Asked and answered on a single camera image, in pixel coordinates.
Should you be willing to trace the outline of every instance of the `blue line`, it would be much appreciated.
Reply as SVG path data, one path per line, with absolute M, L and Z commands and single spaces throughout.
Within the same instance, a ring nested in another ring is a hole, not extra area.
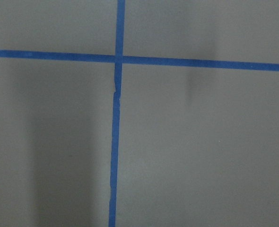
M 235 70 L 279 71 L 279 64 L 240 62 L 240 61 L 212 61 L 212 60 L 124 56 L 122 62 L 127 64 L 143 64 L 143 65 L 171 65 L 171 66 L 205 67 L 205 68 L 220 68 L 220 69 L 235 69 Z
M 112 147 L 111 147 L 111 195 L 109 201 L 109 227 L 115 227 L 116 219 L 116 192 L 117 192 L 117 168 L 119 155 L 119 133 L 120 133 L 120 99 L 122 87 L 122 54 L 124 41 L 124 19 L 125 0 L 117 1 L 116 16 L 116 40 L 115 40 L 115 68 L 114 83 L 115 93 L 113 95 L 113 121 L 112 121 Z
M 112 63 L 115 61 L 115 57 L 112 55 L 11 50 L 0 50 L 0 58 L 27 58 L 42 60 L 93 61 Z

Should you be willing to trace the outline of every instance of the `horizontal blue line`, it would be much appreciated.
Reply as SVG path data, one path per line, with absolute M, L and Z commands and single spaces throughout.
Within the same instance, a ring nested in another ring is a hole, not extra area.
M 212 61 L 212 60 L 195 60 L 195 59 L 123 56 L 122 62 L 127 64 L 143 64 L 143 65 L 171 65 L 171 66 L 205 67 L 205 68 L 235 69 L 235 70 L 279 71 L 279 64 L 241 62 L 241 61 Z
M 38 52 L 38 51 L 12 51 L 12 50 L 0 50 L 0 57 L 42 59 L 42 60 L 62 60 L 62 61 L 112 62 L 112 63 L 114 63 L 115 61 L 114 56 L 112 55 Z

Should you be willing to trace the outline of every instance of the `vertical blue line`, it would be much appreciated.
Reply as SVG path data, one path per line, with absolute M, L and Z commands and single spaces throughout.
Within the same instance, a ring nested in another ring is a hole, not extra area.
M 120 98 L 122 86 L 122 54 L 124 40 L 125 0 L 117 1 L 116 16 L 116 40 L 115 40 L 115 68 L 114 83 L 115 93 L 113 95 L 113 119 L 112 119 L 112 146 L 111 146 L 111 173 L 110 187 L 111 195 L 109 201 L 109 227 L 115 227 L 116 218 L 116 189 L 117 189 L 117 167 L 119 154 L 120 133 Z

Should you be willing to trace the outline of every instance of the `gray surface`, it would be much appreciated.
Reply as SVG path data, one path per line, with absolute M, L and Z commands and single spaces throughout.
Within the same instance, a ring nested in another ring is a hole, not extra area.
M 105 227 L 114 65 L 0 59 L 0 227 Z
M 127 0 L 124 55 L 279 63 L 279 0 Z
M 117 227 L 279 226 L 279 72 L 124 65 Z
M 114 54 L 114 0 L 2 0 L 0 49 Z

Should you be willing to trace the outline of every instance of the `blue tape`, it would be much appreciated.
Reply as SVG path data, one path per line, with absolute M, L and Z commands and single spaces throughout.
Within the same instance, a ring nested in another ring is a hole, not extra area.
M 113 55 L 38 52 L 38 51 L 11 51 L 11 50 L 0 50 L 0 57 L 1 58 L 61 60 L 61 61 L 112 62 L 112 63 L 115 61 L 115 56 L 113 56 Z
M 122 62 L 127 64 L 143 64 L 143 65 L 171 65 L 171 66 L 205 67 L 205 68 L 220 68 L 220 69 L 235 69 L 235 70 L 279 71 L 279 64 L 240 62 L 240 61 L 212 61 L 212 60 L 124 56 Z
M 115 40 L 115 68 L 114 83 L 115 93 L 113 95 L 113 120 L 112 120 L 112 147 L 111 147 L 111 174 L 110 187 L 111 195 L 109 201 L 109 227 L 115 227 L 116 219 L 116 192 L 117 192 L 117 168 L 119 154 L 119 133 L 120 133 L 120 98 L 122 87 L 122 54 L 124 41 L 124 18 L 125 0 L 117 1 L 116 17 L 116 40 Z

